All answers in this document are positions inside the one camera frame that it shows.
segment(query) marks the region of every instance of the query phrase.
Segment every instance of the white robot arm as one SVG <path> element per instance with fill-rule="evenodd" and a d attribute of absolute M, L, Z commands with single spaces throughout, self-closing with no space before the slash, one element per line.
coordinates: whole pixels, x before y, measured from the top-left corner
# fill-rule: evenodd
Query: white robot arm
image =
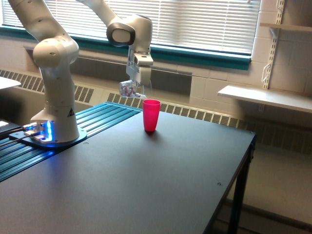
<path fill-rule="evenodd" d="M 42 132 L 35 138 L 43 144 L 75 140 L 79 131 L 69 66 L 78 57 L 78 45 L 53 18 L 43 0 L 9 0 L 9 3 L 25 29 L 39 41 L 33 57 L 44 81 L 46 101 L 44 109 L 32 117 L 37 125 L 28 134 Z"/>
<path fill-rule="evenodd" d="M 105 0 L 77 0 L 90 7 L 107 26 L 107 39 L 114 46 L 129 46 L 127 74 L 137 85 L 148 86 L 151 79 L 150 44 L 152 21 L 141 15 L 119 18 Z"/>

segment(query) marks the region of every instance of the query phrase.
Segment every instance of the red cup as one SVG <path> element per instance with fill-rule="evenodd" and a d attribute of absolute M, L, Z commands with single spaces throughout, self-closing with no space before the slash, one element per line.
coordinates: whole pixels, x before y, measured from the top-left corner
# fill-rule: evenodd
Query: red cup
<path fill-rule="evenodd" d="M 154 132 L 158 121 L 161 103 L 158 100 L 146 99 L 143 101 L 143 123 L 146 132 Z"/>

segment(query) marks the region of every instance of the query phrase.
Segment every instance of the white shelf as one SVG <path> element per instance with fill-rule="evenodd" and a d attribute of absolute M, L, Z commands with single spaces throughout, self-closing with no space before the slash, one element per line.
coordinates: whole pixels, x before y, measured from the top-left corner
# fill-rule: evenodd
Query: white shelf
<path fill-rule="evenodd" d="M 267 89 L 228 85 L 218 95 L 312 113 L 312 97 Z"/>
<path fill-rule="evenodd" d="M 283 29 L 288 31 L 312 32 L 312 27 L 290 24 L 260 23 L 260 26 L 270 27 L 273 29 Z"/>
<path fill-rule="evenodd" d="M 14 86 L 19 86 L 20 83 L 13 79 L 7 79 L 4 77 L 0 77 L 0 89 L 6 89 Z"/>

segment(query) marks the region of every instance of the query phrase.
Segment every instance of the cable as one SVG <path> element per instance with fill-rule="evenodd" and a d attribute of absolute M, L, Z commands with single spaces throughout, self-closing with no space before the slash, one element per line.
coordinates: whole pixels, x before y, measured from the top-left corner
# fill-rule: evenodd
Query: cable
<path fill-rule="evenodd" d="M 37 133 L 32 133 L 32 134 L 30 134 L 30 135 L 28 135 L 28 136 L 23 136 L 23 137 L 18 138 L 18 139 L 16 139 L 16 140 L 12 140 L 12 141 L 10 141 L 10 142 L 7 142 L 7 143 L 5 143 L 5 144 L 0 145 L 0 148 L 2 148 L 3 146 L 6 146 L 6 145 L 10 145 L 10 144 L 15 143 L 15 142 L 19 142 L 20 140 L 22 140 L 22 139 L 24 139 L 24 138 L 33 137 L 33 136 L 37 136 L 37 135 L 40 135 L 40 134 L 41 134 L 41 132 L 37 132 Z"/>
<path fill-rule="evenodd" d="M 5 134 L 6 134 L 6 135 L 9 135 L 9 134 L 11 134 L 11 133 L 16 133 L 16 132 L 19 132 L 19 131 L 23 131 L 23 128 L 13 129 L 13 130 L 10 130 L 10 131 L 5 132 Z"/>

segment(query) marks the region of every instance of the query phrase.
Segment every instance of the window blinds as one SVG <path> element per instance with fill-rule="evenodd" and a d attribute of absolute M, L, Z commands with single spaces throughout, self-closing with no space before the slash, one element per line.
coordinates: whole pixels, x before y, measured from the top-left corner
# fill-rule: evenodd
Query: window blinds
<path fill-rule="evenodd" d="M 75 0 L 45 0 L 65 30 L 106 38 L 106 26 Z M 107 0 L 125 18 L 141 14 L 153 22 L 152 44 L 251 54 L 260 0 Z M 7 0 L 3 24 L 21 27 Z"/>

